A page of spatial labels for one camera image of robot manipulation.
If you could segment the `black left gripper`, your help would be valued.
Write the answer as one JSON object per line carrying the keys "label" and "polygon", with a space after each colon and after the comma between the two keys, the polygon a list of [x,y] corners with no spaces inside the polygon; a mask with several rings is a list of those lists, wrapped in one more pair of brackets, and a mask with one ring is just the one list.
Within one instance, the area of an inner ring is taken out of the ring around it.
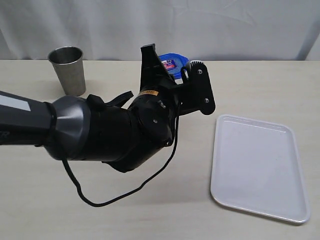
{"label": "black left gripper", "polygon": [[181,102],[181,115],[200,111],[211,115],[216,109],[211,81],[206,65],[200,60],[192,60],[180,69],[182,83],[177,84],[156,53],[154,43],[140,48],[142,62],[140,92],[157,91]]}

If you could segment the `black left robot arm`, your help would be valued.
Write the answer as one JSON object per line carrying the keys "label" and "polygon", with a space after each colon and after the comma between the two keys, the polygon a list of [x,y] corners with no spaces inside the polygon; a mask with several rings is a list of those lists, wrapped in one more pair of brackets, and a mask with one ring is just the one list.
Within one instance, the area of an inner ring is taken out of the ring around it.
{"label": "black left robot arm", "polygon": [[210,115],[216,104],[206,65],[192,60],[175,82],[154,44],[141,48],[139,94],[125,92],[109,102],[63,96],[40,102],[0,94],[0,143],[44,147],[58,161],[99,161],[126,173],[176,140],[179,116]]}

